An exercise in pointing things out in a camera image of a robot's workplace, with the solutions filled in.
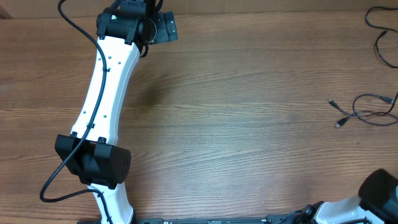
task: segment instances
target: wooden table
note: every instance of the wooden table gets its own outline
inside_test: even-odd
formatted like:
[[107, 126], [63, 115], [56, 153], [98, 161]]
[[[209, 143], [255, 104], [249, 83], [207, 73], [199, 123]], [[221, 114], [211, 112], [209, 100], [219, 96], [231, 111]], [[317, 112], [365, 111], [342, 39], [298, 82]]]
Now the wooden table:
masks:
[[[377, 13], [393, 26], [398, 15]], [[95, 18], [74, 19], [95, 35]], [[178, 42], [152, 46], [130, 80], [119, 145], [138, 217], [263, 217], [355, 195], [374, 170], [398, 175], [398, 125], [357, 119], [353, 99], [394, 96], [397, 70], [374, 54], [364, 12], [177, 16]], [[381, 41], [398, 63], [396, 35]], [[98, 218], [90, 194], [43, 203], [53, 145], [79, 115], [95, 48], [61, 19], [0, 21], [0, 222]], [[385, 103], [371, 100], [384, 110]], [[64, 169], [48, 197], [84, 189]]]

